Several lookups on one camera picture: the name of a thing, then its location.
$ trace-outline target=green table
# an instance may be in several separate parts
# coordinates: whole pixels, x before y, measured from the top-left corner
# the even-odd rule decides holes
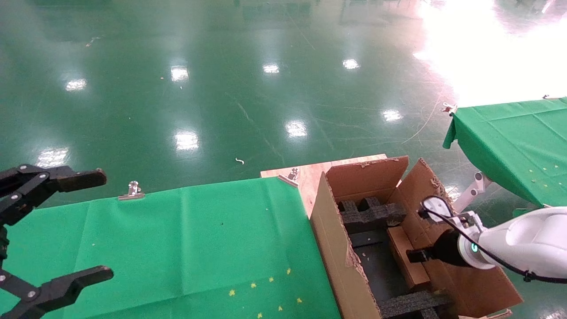
[[[567,205],[567,98],[460,108],[454,140],[488,178],[543,206]]]
[[[37,209],[8,236],[4,268],[33,284],[115,272],[44,318],[340,318],[299,192],[277,178]],[[0,313],[16,301],[0,291]]]

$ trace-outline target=green epoxy floor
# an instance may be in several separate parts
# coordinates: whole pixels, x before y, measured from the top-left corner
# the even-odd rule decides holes
[[[103,168],[61,205],[385,153],[451,194],[476,169],[441,147],[460,106],[565,95],[564,1],[0,2],[0,167]],[[242,165],[235,158],[245,161]],[[489,226],[528,203],[497,185]],[[563,318],[567,289],[511,276],[515,318]]]

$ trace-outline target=black cable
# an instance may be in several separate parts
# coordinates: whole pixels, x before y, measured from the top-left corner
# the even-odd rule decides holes
[[[484,249],[482,246],[480,246],[479,243],[475,242],[471,237],[469,237],[467,234],[465,234],[464,231],[462,231],[461,229],[459,229],[455,224],[453,224],[449,219],[447,219],[445,216],[438,214],[436,212],[433,212],[427,208],[424,207],[424,211],[427,213],[431,213],[437,217],[439,217],[440,219],[442,219],[444,222],[446,222],[447,224],[449,224],[451,227],[453,227],[453,229],[455,229],[457,232],[459,232],[464,238],[466,238],[469,242],[475,244],[483,253],[485,253],[487,256],[489,256],[490,258],[494,259],[497,263],[503,265],[504,267],[508,268],[509,270],[515,272],[518,275],[521,275],[524,277],[524,281],[525,282],[530,282],[532,280],[538,280],[540,282],[546,282],[546,283],[556,283],[556,284],[567,284],[567,278],[553,278],[553,277],[544,277],[544,276],[538,276],[536,275],[534,272],[530,272],[528,270],[520,270],[512,265],[510,265],[509,263],[503,261],[502,259],[500,259],[499,257],[495,256],[493,253],[487,251],[486,249]]]

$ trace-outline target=cardboard box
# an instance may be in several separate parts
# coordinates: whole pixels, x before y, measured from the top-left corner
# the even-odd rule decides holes
[[[333,166],[321,175],[311,226],[329,280],[344,319],[381,318],[359,256],[342,223],[337,202],[375,196],[381,203],[400,203],[407,212],[401,227],[414,249],[429,246],[448,225],[430,225],[417,215],[421,200],[430,195],[447,198],[433,171],[420,159],[405,179],[408,157]],[[423,263],[430,289],[444,290],[453,299],[457,314],[482,317],[523,300],[499,268],[478,270],[441,261]]]

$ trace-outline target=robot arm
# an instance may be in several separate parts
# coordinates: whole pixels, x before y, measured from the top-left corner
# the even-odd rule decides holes
[[[433,246],[407,252],[411,262],[440,259],[457,266],[502,266],[532,279],[567,283],[567,207],[542,208],[493,228],[472,212],[453,215],[444,199],[422,201],[420,216],[448,223]]]

